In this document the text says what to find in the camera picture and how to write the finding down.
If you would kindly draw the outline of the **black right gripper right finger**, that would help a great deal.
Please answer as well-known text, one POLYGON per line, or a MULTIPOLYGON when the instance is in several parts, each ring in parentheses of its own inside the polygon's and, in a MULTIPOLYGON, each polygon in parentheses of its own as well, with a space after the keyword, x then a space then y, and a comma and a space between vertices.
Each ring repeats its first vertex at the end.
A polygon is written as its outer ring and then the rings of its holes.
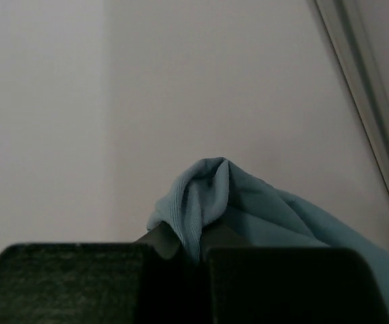
POLYGON ((201 236, 213 323, 389 323, 367 262, 342 248, 251 246, 229 227, 201 236))

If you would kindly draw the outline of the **grey blue t shirt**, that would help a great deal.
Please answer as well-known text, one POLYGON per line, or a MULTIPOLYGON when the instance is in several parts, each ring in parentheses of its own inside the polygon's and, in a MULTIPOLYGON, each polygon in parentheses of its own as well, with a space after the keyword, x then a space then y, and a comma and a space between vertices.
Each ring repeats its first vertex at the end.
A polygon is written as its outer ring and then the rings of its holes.
POLYGON ((224 223, 255 246, 331 247, 358 252, 370 266, 389 312, 389 253, 309 201, 279 190, 223 157, 201 159, 155 203, 147 229, 167 223, 189 259, 199 261, 201 234, 224 223))

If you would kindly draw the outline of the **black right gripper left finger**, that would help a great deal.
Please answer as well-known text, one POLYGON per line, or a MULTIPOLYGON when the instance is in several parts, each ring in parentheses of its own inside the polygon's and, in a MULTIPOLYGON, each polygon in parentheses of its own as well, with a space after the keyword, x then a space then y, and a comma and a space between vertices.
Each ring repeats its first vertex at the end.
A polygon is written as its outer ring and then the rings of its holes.
POLYGON ((133 243, 23 243, 0 253, 0 323, 158 323, 181 243, 161 224, 133 243))

